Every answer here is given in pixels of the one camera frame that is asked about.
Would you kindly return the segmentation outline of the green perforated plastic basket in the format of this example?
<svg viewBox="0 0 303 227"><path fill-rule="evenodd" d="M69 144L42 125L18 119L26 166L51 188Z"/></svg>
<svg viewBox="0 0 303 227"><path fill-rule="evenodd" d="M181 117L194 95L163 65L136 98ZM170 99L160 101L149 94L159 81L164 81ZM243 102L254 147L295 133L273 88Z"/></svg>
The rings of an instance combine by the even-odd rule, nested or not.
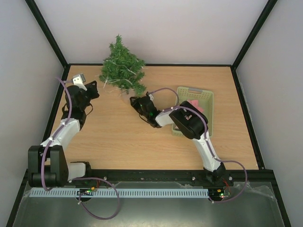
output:
<svg viewBox="0 0 303 227"><path fill-rule="evenodd" d="M187 100L197 100L197 106L202 108L203 114L208 119L208 132L209 137L213 135L214 123L214 94L212 91L191 88L191 87L178 87L177 94L179 96L179 103Z"/></svg>

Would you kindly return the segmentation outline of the pink fabric bow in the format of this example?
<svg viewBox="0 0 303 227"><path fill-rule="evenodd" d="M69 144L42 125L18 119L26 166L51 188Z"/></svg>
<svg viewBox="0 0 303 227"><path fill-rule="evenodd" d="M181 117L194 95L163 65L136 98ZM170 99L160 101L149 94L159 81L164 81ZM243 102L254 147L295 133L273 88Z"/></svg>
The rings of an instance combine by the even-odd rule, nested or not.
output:
<svg viewBox="0 0 303 227"><path fill-rule="evenodd" d="M201 108L200 106L199 106L199 101L198 100L196 100L196 99L194 99L194 100L187 100L195 109L197 109L199 112L201 112L201 113L203 113L203 108Z"/></svg>

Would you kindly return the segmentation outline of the black aluminium front rail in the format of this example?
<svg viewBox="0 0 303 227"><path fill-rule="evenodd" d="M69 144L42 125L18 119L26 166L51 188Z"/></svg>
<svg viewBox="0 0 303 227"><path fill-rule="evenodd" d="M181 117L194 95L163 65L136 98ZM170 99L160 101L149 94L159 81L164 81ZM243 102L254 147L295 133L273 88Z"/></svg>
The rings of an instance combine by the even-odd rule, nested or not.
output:
<svg viewBox="0 0 303 227"><path fill-rule="evenodd" d="M272 170L226 170L211 173L207 170L97 170L89 169L85 177L97 177L109 182L193 182L196 185L222 185L223 180L244 182L270 182L275 180Z"/></svg>

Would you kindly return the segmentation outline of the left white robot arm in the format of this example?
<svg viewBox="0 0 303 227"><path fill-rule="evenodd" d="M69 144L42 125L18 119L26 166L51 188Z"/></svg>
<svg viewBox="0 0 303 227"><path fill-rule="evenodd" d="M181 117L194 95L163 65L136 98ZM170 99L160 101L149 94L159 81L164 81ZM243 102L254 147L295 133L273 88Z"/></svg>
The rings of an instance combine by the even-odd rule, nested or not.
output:
<svg viewBox="0 0 303 227"><path fill-rule="evenodd" d="M28 183L31 187L63 187L76 178L86 177L90 164L86 161L67 163L65 149L72 138L83 128L86 108L99 97L97 82L82 82L64 86L66 103L58 128L40 145L28 150Z"/></svg>

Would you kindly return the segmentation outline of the clear string light garland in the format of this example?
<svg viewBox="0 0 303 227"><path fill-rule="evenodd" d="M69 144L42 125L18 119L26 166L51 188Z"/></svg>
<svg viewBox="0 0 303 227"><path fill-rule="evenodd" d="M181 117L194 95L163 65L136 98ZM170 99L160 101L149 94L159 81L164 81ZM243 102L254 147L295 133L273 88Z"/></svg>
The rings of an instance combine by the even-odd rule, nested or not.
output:
<svg viewBox="0 0 303 227"><path fill-rule="evenodd" d="M140 95L146 90L146 86L142 83L142 79L145 77L144 67L144 60L137 57L108 57L103 62L99 80L122 91L133 90Z"/></svg>

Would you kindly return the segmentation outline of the small green christmas tree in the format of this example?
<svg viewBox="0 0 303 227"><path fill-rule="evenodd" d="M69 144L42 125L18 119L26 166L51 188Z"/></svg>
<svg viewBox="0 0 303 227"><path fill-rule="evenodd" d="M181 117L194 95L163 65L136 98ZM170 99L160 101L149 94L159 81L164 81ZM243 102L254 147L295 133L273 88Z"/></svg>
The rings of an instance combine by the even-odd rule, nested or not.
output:
<svg viewBox="0 0 303 227"><path fill-rule="evenodd" d="M103 60L99 80L127 93L131 90L138 95L144 93L146 86L142 79L145 77L145 61L130 52L123 44L121 35L116 36L116 41L110 43L109 49L110 54Z"/></svg>

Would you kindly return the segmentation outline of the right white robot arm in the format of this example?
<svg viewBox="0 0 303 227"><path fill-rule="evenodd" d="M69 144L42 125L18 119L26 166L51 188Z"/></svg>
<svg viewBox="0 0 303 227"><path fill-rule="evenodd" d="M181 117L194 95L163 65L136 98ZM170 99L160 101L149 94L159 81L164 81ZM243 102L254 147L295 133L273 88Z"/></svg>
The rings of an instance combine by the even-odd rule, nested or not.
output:
<svg viewBox="0 0 303 227"><path fill-rule="evenodd" d="M211 143L208 131L208 119L188 101L165 110L158 110L148 96L130 97L132 108L153 128L174 124L182 134L193 141L206 172L205 177L211 185L223 180L226 168L219 160Z"/></svg>

